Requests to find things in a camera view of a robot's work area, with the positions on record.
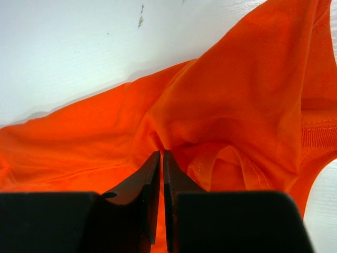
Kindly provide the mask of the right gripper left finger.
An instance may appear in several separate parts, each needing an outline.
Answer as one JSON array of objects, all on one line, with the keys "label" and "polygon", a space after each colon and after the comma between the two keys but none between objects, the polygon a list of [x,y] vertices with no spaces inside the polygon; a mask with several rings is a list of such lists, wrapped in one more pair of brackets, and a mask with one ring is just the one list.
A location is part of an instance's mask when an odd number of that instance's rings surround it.
[{"label": "right gripper left finger", "polygon": [[150,252],[156,240],[160,152],[96,192],[1,194],[1,252]]}]

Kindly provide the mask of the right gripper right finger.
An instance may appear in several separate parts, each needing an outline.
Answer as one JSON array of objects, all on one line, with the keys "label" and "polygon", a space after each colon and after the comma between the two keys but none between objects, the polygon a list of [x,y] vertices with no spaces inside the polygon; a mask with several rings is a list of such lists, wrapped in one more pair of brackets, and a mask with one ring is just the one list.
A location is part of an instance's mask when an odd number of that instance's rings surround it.
[{"label": "right gripper right finger", "polygon": [[205,191],[169,150],[163,173],[168,252],[313,252],[288,194]]}]

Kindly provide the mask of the orange t shirt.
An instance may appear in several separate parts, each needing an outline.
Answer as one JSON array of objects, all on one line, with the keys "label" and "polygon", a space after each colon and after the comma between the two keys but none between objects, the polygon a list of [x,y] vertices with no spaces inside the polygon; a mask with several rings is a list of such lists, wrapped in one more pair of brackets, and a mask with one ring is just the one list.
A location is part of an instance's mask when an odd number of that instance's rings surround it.
[{"label": "orange t shirt", "polygon": [[208,192],[278,191],[302,219],[336,159],[330,1],[266,1],[199,58],[1,129],[1,194],[103,194],[159,151]]}]

